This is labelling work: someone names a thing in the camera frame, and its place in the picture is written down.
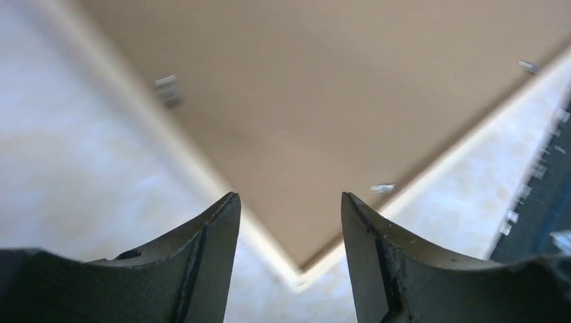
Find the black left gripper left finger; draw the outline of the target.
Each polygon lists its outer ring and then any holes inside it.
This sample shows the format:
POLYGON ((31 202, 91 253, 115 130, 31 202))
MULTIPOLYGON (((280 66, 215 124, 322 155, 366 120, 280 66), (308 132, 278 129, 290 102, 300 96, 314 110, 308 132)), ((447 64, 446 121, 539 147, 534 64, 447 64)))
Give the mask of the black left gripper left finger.
POLYGON ((240 213, 240 197, 228 193, 112 260, 3 249, 1 321, 223 322, 240 213))

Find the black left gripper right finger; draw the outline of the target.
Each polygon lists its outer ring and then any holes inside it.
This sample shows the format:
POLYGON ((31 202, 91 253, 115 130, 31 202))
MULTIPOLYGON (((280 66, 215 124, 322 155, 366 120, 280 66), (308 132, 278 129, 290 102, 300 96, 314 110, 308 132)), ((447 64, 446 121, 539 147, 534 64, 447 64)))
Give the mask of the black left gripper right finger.
POLYGON ((453 252, 341 196, 359 322, 569 322, 570 258, 500 264, 453 252))

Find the light wooden picture frame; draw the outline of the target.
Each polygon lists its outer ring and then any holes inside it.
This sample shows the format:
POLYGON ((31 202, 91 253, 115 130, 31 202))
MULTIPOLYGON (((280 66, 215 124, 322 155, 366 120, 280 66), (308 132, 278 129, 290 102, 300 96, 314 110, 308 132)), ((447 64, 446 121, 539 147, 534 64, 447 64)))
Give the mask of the light wooden picture frame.
MULTIPOLYGON (((77 62, 88 71, 90 77, 116 96, 123 105, 125 114, 139 127, 145 140, 151 143, 156 153, 187 184, 200 188, 211 199, 217 199, 231 190, 231 186, 207 161, 196 143, 163 111, 158 99, 145 88, 120 54, 78 8, 68 1, 25 1, 23 5, 40 20, 43 31, 55 34, 62 46, 77 53, 77 62)), ((569 68, 570 49, 566 48, 542 68, 538 76, 526 82, 383 205, 380 214, 390 219, 403 214, 409 203, 426 192, 454 163, 483 142, 518 105, 531 100, 551 82, 562 77, 569 68)), ((345 247, 339 242, 316 257, 307 269, 302 269, 248 207, 242 209, 241 230, 271 270, 294 293, 308 289, 345 254, 345 247)))

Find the brown cardboard backing board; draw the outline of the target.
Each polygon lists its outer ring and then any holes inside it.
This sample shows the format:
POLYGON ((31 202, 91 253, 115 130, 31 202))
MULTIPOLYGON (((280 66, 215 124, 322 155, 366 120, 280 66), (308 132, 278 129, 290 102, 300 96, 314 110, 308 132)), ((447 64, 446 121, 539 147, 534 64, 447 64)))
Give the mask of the brown cardboard backing board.
POLYGON ((339 198, 399 196, 570 45, 569 1, 82 1, 295 265, 339 198))

